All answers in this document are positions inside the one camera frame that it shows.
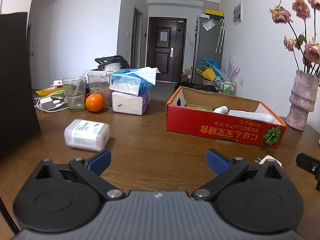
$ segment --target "cardboard box on floor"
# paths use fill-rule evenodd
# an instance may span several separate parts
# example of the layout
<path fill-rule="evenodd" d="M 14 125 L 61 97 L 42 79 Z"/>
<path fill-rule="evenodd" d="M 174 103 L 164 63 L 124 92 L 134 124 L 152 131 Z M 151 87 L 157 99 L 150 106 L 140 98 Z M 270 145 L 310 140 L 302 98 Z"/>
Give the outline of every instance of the cardboard box on floor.
<path fill-rule="evenodd" d="M 274 116 L 273 123 L 216 114 L 198 110 L 227 106 L 228 110 L 243 110 Z M 166 130 L 208 138 L 223 138 L 239 143 L 277 148 L 286 124 L 263 102 L 179 87 L 167 103 Z"/>

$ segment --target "vase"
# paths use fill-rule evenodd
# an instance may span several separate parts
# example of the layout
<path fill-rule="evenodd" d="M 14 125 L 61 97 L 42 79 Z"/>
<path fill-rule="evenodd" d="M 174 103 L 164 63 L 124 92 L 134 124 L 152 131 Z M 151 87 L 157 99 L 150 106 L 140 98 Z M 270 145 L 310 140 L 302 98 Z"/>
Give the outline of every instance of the vase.
<path fill-rule="evenodd" d="M 290 111 L 285 122 L 292 128 L 303 131 L 309 112 L 315 109 L 319 78 L 302 70 L 296 71 L 289 101 Z"/>

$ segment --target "wooden table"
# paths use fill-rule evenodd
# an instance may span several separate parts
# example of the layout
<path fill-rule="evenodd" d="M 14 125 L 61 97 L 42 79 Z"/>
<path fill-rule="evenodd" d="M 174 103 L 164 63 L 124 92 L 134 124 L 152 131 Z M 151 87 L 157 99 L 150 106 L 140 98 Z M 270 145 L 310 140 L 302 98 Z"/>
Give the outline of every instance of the wooden table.
<path fill-rule="evenodd" d="M 12 216 L 15 196 L 41 159 L 68 163 L 73 158 L 92 155 L 89 151 L 67 147 L 63 138 L 64 129 L 74 119 L 87 119 L 110 125 L 107 148 L 112 152 L 112 162 L 102 177 L 126 193 L 136 189 L 186 190 L 190 194 L 215 177 L 205 161 L 209 148 L 215 148 L 229 158 L 241 156 L 250 163 L 266 155 L 275 157 L 282 162 L 305 203 L 297 231 L 307 239 L 320 239 L 320 192 L 315 190 L 314 176 L 295 164 L 300 152 L 320 158 L 320 135 L 310 126 L 303 133 L 288 127 L 279 148 L 271 149 L 168 132 L 165 130 L 166 102 L 162 100 L 151 100 L 144 116 L 118 114 L 105 109 L 100 114 L 38 111 L 38 118 L 41 132 L 0 160 L 0 195 Z M 1 239 L 12 237 L 2 218 L 0 236 Z"/>

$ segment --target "metal screw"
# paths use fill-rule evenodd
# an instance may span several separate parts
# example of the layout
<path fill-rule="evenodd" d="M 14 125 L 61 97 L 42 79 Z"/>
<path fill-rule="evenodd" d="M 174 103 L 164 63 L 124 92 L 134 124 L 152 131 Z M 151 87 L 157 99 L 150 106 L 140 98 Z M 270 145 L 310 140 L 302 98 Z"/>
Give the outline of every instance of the metal screw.
<path fill-rule="evenodd" d="M 205 188 L 200 188 L 200 189 L 197 189 L 194 194 L 197 196 L 197 197 L 207 197 L 210 195 L 210 191 L 205 189 Z"/>
<path fill-rule="evenodd" d="M 111 198 L 121 197 L 122 194 L 123 192 L 119 189 L 111 189 L 107 192 L 108 197 L 111 197 Z"/>

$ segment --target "flower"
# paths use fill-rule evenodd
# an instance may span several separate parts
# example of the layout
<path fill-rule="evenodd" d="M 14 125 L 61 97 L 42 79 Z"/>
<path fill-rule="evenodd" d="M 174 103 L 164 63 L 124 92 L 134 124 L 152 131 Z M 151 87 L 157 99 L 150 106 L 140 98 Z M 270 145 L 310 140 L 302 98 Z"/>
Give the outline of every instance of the flower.
<path fill-rule="evenodd" d="M 288 12 L 286 9 L 283 7 L 278 7 L 274 9 L 270 9 L 270 12 L 272 13 L 272 19 L 275 23 L 289 23 L 292 22 L 291 20 L 291 13 Z"/>
<path fill-rule="evenodd" d="M 310 18 L 310 9 L 304 0 L 296 0 L 292 3 L 292 10 L 297 13 L 297 17 L 302 19 Z"/>
<path fill-rule="evenodd" d="M 294 46 L 296 45 L 296 41 L 292 38 L 287 38 L 284 36 L 283 43 L 288 51 L 293 51 Z"/>
<path fill-rule="evenodd" d="M 308 0 L 308 3 L 311 4 L 311 8 L 320 11 L 320 0 Z"/>
<path fill-rule="evenodd" d="M 320 46 L 315 39 L 306 44 L 304 49 L 304 57 L 311 62 L 320 64 Z"/>

